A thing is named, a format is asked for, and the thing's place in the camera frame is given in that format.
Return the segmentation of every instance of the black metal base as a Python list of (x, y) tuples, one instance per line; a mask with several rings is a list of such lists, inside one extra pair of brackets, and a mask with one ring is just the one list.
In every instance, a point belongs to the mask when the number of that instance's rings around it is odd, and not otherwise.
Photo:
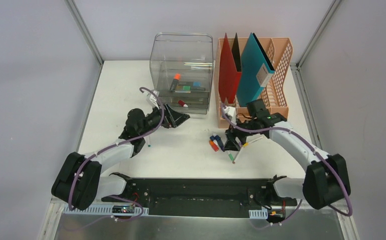
[[(172, 179), (128, 178), (122, 198), (149, 208), (150, 215), (214, 218), (249, 218), (249, 210), (259, 210), (267, 196), (269, 179)], [(104, 202), (118, 202), (104, 197)], [(291, 198), (274, 197), (271, 206), (296, 206)]]

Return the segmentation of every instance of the white wall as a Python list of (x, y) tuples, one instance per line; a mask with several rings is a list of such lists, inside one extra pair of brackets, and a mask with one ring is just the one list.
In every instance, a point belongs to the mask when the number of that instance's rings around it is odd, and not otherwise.
[(302, 68), (321, 143), (347, 160), (361, 239), (386, 239), (386, 0), (346, 0)]
[(332, 0), (76, 0), (104, 60), (148, 60), (158, 32), (289, 37), (298, 61)]
[(63, 0), (0, 0), (0, 240), (38, 237), (98, 71)]

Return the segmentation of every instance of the white label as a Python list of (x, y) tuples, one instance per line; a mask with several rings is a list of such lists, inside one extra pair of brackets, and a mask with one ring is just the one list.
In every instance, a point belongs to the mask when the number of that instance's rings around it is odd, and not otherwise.
[(256, 79), (261, 87), (266, 87), (272, 75), (273, 73), (269, 73), (266, 69), (265, 63), (263, 63), (256, 75)]
[[(156, 91), (156, 90), (153, 90), (153, 93), (154, 93), (156, 96), (159, 95), (159, 92)], [(150, 94), (150, 99), (153, 100), (153, 101), (157, 101), (157, 99), (156, 99), (153, 95), (151, 95), (151, 94)]]

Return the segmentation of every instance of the clear plastic container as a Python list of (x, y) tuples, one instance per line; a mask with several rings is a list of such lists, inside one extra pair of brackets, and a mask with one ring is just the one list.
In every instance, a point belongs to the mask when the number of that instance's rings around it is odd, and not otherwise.
[[(213, 67), (212, 36), (164, 32), (156, 35), (150, 73), (161, 100), (174, 110), (207, 114)], [(178, 101), (188, 107), (179, 105)]]

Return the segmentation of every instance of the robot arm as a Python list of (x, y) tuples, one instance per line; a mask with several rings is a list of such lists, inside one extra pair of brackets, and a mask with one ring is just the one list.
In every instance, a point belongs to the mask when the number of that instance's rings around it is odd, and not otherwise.
[[(162, 109), (152, 94), (147, 95), (147, 100), (154, 106), (153, 111), (144, 115), (139, 108), (130, 110), (124, 130), (115, 142), (95, 152), (86, 154), (73, 152), (67, 156), (52, 187), (51, 192), (54, 196), (69, 203), (70, 192), (72, 192), (72, 205), (77, 209), (85, 210), (94, 199), (119, 195), (124, 191), (127, 183), (120, 174), (102, 177), (100, 175), (115, 164), (138, 154), (146, 142), (142, 136), (159, 125)], [(164, 116), (161, 126), (164, 128), (176, 128), (190, 118), (187, 114), (174, 111), (167, 104), (162, 106)], [(81, 173), (71, 191), (79, 169)]]
[(306, 172), (304, 179), (274, 177), (272, 181), (269, 181), (267, 188), (273, 188), (280, 198), (305, 199), (315, 209), (321, 209), (342, 199), (344, 196), (341, 187), (327, 166), (315, 155), (319, 153), (339, 175), (347, 194), (350, 195), (346, 162), (342, 156), (330, 155), (307, 141), (304, 142), (304, 139), (294, 131), (282, 115), (270, 114), (261, 99), (250, 102), (247, 109), (252, 119), (244, 122), (237, 120), (236, 115), (233, 115), (235, 114), (233, 107), (223, 109), (232, 123), (247, 130), (243, 131), (230, 126), (225, 131), (227, 142), (224, 148), (232, 151), (240, 150), (237, 138), (244, 144), (247, 136), (260, 133), (282, 146)]

